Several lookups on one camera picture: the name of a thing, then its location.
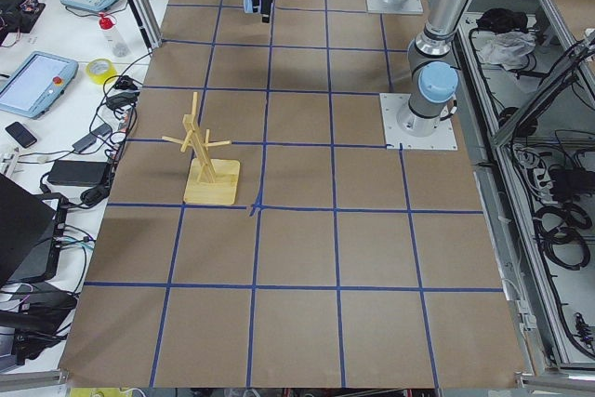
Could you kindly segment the pale blue paper cup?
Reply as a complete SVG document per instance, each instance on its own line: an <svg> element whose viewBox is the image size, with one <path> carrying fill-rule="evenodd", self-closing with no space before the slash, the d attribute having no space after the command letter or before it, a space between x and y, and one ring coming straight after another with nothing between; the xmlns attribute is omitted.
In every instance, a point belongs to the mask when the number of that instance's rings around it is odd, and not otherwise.
<svg viewBox="0 0 595 397"><path fill-rule="evenodd" d="M253 0L243 0L243 8L246 14L253 14L254 13L254 4Z"/></svg>

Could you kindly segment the red cap squeeze bottle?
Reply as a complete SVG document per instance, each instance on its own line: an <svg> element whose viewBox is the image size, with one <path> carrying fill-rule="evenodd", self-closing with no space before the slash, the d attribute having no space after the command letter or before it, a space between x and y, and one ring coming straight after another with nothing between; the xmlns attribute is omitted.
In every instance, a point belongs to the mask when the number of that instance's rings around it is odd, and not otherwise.
<svg viewBox="0 0 595 397"><path fill-rule="evenodd" d="M99 27L115 57L122 58L130 53L130 49L117 29L115 22L105 13L99 14Z"/></svg>

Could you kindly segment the yellow tape roll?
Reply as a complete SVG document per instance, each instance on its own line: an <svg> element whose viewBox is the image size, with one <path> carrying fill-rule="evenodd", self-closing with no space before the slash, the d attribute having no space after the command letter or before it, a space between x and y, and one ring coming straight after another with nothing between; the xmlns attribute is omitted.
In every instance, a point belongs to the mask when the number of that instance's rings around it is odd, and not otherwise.
<svg viewBox="0 0 595 397"><path fill-rule="evenodd" d="M110 60L101 58L91 60L86 65L86 75L94 84L103 85L114 80L117 71Z"/></svg>

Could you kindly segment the wooden mug tree stand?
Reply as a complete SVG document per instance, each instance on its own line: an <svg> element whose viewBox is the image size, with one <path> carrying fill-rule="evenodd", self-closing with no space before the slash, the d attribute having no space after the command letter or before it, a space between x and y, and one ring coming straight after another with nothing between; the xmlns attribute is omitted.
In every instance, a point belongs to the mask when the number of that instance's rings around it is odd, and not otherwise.
<svg viewBox="0 0 595 397"><path fill-rule="evenodd" d="M194 153L183 201L190 205L233 205L241 164L237 160L211 157L210 148L230 145L231 141L211 141L209 129L203 134L196 118L197 108L198 93L194 92L191 112L182 118L185 137L176 139L162 136L162 140L178 144L181 152L191 147Z"/></svg>

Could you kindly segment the crumpled white cloth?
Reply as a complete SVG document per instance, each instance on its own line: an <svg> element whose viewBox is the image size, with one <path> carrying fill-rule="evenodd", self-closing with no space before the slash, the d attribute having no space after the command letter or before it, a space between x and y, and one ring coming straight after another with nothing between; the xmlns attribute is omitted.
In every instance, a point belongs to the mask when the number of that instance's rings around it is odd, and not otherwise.
<svg viewBox="0 0 595 397"><path fill-rule="evenodd" d="M500 65L506 70L520 69L536 47L536 38L529 33L500 33L488 39L478 51L481 63Z"/></svg>

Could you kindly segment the lower teach pendant tablet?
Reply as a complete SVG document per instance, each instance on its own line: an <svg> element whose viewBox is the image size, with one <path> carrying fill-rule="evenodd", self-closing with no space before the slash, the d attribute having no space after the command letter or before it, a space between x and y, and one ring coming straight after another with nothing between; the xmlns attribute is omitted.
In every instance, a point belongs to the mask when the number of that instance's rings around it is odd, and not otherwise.
<svg viewBox="0 0 595 397"><path fill-rule="evenodd" d="M64 92L78 67L76 60L34 51L1 88L1 110L38 117Z"/></svg>

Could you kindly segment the black power brick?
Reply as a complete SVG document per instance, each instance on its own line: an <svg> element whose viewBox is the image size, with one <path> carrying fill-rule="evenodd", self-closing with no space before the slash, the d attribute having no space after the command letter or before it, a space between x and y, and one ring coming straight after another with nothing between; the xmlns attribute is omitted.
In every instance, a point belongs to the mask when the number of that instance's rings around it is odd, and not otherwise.
<svg viewBox="0 0 595 397"><path fill-rule="evenodd" d="M101 184L109 165L106 162L58 160L47 176L47 181L58 186L93 187Z"/></svg>

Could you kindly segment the black smartphone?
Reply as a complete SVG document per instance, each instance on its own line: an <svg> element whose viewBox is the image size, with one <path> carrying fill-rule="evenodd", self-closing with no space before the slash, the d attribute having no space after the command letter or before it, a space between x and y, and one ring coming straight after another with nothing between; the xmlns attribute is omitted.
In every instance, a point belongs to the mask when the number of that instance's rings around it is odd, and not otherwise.
<svg viewBox="0 0 595 397"><path fill-rule="evenodd" d="M5 127L5 131L22 148L29 148L37 142L37 138L22 123L14 122Z"/></svg>

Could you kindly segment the black laptop computer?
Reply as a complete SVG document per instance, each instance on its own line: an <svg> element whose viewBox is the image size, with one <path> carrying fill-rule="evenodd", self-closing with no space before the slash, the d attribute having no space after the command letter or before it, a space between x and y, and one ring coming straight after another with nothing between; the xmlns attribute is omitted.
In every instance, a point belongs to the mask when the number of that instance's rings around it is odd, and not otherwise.
<svg viewBox="0 0 595 397"><path fill-rule="evenodd" d="M60 258L67 199L58 192L32 194L1 177L1 284L53 278Z"/></svg>

